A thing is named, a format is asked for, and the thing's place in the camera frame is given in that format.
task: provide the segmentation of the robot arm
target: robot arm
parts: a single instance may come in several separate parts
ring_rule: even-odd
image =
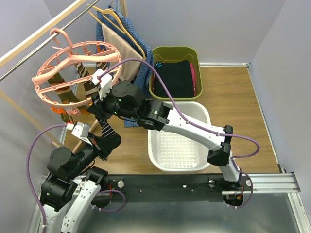
[[[146,99],[137,86],[128,81],[112,86],[108,74],[99,83],[101,89],[92,97],[93,104],[87,109],[98,118],[109,119],[112,115],[135,120],[139,126],[148,130],[177,133],[197,141],[209,148],[207,161],[218,166],[228,183],[238,183],[241,176],[231,160],[231,137],[215,135],[184,121],[178,111],[168,103]],[[191,122],[219,133],[233,133],[231,126],[216,127],[190,116]],[[114,138],[100,138],[88,132],[88,125],[78,122],[72,126],[72,134],[86,142],[76,154],[68,148],[53,151],[48,164],[50,176],[41,189],[41,203],[47,213],[47,233],[74,233],[87,207],[93,198],[107,185],[108,173],[102,169],[92,169],[86,177],[80,194],[65,215],[77,184],[72,180],[80,174],[97,156],[105,160],[119,142]]]
[[[102,70],[97,70],[93,80],[96,80],[101,73]],[[135,120],[145,129],[177,133],[197,141],[209,148],[207,161],[220,168],[226,181],[234,183],[239,181],[240,173],[230,158],[231,137],[215,135],[188,124],[171,105],[159,100],[146,99],[141,90],[128,81],[121,81],[112,86],[111,76],[107,74],[102,77],[100,86],[99,93],[92,97],[93,104],[87,109],[88,112],[104,119],[109,119],[112,115],[119,118],[126,117]],[[186,117],[191,122],[214,132],[233,133],[231,126],[215,127]]]

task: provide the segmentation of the pink cloth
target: pink cloth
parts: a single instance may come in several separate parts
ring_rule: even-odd
[[[196,91],[195,91],[195,75],[194,75],[194,68],[193,68],[193,64],[192,63],[190,63],[190,69],[191,69],[192,81],[193,81],[193,93],[194,93],[194,96],[196,96]]]

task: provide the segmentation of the beige towel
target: beige towel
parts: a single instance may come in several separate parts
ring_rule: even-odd
[[[102,28],[105,42],[115,46],[117,50],[119,50],[122,60],[127,58],[143,59],[143,57],[139,55],[138,52],[136,52],[135,49],[133,49],[132,46],[116,32],[107,27],[105,24],[102,24]],[[110,62],[110,67],[115,64],[116,62]],[[133,80],[139,72],[140,65],[140,62],[135,61],[123,63],[119,79],[128,81]]]

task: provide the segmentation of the white basket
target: white basket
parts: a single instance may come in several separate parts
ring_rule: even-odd
[[[210,124],[208,111],[203,105],[190,101],[176,104],[184,114]],[[207,147],[164,131],[148,130],[148,155],[151,162],[165,172],[194,172],[209,165]]]

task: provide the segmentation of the pink clothes hanger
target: pink clothes hanger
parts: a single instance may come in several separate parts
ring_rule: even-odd
[[[50,35],[52,35],[53,33],[62,34],[65,37],[65,39],[67,40],[69,46],[66,48],[59,48],[59,47],[52,46],[52,48],[58,49],[59,51],[57,53],[55,53],[52,57],[50,57],[41,66],[41,68],[37,72],[37,75],[32,78],[32,81],[35,85],[35,90],[36,90],[37,94],[39,95],[39,97],[44,102],[46,102],[49,106],[53,107],[54,109],[74,108],[74,110],[67,110],[67,112],[70,114],[79,114],[80,111],[77,109],[77,107],[91,103],[91,101],[92,101],[91,98],[87,98],[86,100],[80,101],[78,103],[63,104],[63,103],[58,103],[56,101],[50,100],[44,94],[47,92],[50,92],[50,91],[56,91],[58,89],[68,87],[68,86],[72,86],[72,85],[82,83],[85,81],[90,81],[92,78],[92,75],[86,76],[84,78],[79,78],[79,79],[74,80],[74,81],[70,81],[70,82],[59,84],[59,85],[51,86],[51,87],[48,87],[45,89],[40,89],[40,85],[43,84],[48,79],[50,79],[51,77],[53,77],[57,72],[59,72],[63,68],[68,67],[70,65],[80,63],[80,62],[95,62],[95,63],[96,62],[120,62],[121,56],[120,56],[119,51],[113,45],[110,45],[106,42],[86,41],[86,42],[80,42],[80,43],[73,45],[69,36],[63,30],[61,30],[59,28],[53,28],[50,32]],[[60,44],[60,42],[56,38],[54,38],[53,40],[56,42],[56,44],[58,44],[58,45]],[[86,49],[86,45],[95,45],[97,48],[99,47],[99,45],[102,45],[102,46],[106,47],[106,50],[101,51],[97,54],[90,55],[90,52],[87,51],[87,49]],[[78,48],[78,47],[82,47],[82,49],[85,52],[85,55],[74,55],[73,54],[72,50],[75,48]],[[64,53],[67,54],[67,58],[65,58],[63,61],[59,61],[58,57]],[[51,62],[54,60],[57,61],[58,65],[51,67]],[[121,66],[113,69],[110,73],[114,73],[112,84],[115,85],[118,82],[118,77],[121,73]]]

